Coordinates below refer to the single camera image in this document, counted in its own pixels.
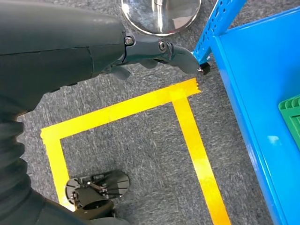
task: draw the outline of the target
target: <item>chrome base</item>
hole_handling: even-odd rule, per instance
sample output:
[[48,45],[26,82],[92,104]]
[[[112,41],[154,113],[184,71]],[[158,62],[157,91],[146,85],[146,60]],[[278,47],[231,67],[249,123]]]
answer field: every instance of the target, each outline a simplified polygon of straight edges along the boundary
[[121,0],[124,15],[145,34],[168,36],[191,25],[201,0]]

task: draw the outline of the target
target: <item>yellow tape line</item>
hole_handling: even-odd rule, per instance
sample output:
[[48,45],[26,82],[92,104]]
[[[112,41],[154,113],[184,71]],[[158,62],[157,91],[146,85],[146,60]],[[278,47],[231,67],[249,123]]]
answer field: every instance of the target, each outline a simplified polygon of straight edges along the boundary
[[178,93],[174,98],[174,109],[213,223],[214,225],[231,225],[188,100],[186,97],[179,98]]
[[59,202],[74,211],[65,195],[69,179],[60,139],[173,102],[214,225],[230,220],[213,176],[187,97],[200,93],[195,78],[46,127],[41,130]]
[[182,90],[185,96],[200,93],[196,79],[190,79],[46,127],[41,130],[41,137],[43,139],[62,139],[151,108],[170,103],[171,97],[170,93],[176,90]]

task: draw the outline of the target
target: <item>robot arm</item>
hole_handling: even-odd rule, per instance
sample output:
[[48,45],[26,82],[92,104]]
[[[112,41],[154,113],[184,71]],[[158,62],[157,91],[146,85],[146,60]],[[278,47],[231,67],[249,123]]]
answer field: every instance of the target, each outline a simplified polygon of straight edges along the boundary
[[121,67],[158,62],[196,72],[189,51],[166,40],[127,34],[121,22],[75,8],[0,0],[0,225],[86,224],[31,188],[17,142],[19,115],[41,97],[98,74],[127,78]]

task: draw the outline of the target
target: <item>blue metal shelving unit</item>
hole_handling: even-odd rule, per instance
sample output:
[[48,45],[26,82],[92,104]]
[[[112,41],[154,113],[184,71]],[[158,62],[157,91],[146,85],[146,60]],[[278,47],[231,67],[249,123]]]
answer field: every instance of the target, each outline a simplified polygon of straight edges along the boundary
[[219,0],[194,54],[213,52],[276,225],[300,224],[300,151],[278,104],[300,94],[300,7],[228,30],[246,0]]

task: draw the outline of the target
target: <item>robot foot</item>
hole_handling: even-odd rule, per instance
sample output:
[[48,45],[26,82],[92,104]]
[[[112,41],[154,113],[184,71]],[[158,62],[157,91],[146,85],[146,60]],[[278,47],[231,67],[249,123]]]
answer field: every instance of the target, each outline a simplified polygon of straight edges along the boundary
[[112,199],[121,198],[130,187],[129,177],[122,171],[72,178],[66,185],[67,199],[76,214],[84,220],[115,217]]

